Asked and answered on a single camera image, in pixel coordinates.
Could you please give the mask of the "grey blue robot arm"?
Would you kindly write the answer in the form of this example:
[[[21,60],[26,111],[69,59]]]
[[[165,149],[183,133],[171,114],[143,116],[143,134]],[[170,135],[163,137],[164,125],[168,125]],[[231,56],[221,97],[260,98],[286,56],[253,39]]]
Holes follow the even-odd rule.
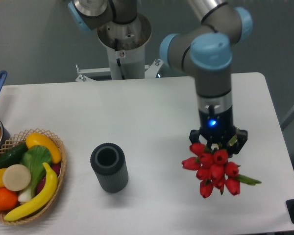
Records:
[[[159,48],[160,60],[195,80],[200,128],[189,139],[206,139],[230,155],[238,154],[247,131],[235,127],[232,112],[231,46],[252,32],[250,13],[225,0],[191,0],[200,27],[186,35],[170,34]],[[145,46],[151,37],[148,19],[135,0],[72,0],[69,11],[81,30],[96,30],[108,54],[114,80],[145,77]]]

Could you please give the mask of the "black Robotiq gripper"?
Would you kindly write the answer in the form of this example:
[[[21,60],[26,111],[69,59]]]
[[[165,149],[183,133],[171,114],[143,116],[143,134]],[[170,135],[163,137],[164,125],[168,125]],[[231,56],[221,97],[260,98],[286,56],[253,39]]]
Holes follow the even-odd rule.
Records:
[[[233,109],[210,116],[201,110],[199,112],[200,128],[191,130],[191,144],[206,142],[210,145],[221,144],[226,148],[229,158],[237,155],[248,140],[248,131],[235,128],[233,124]]]

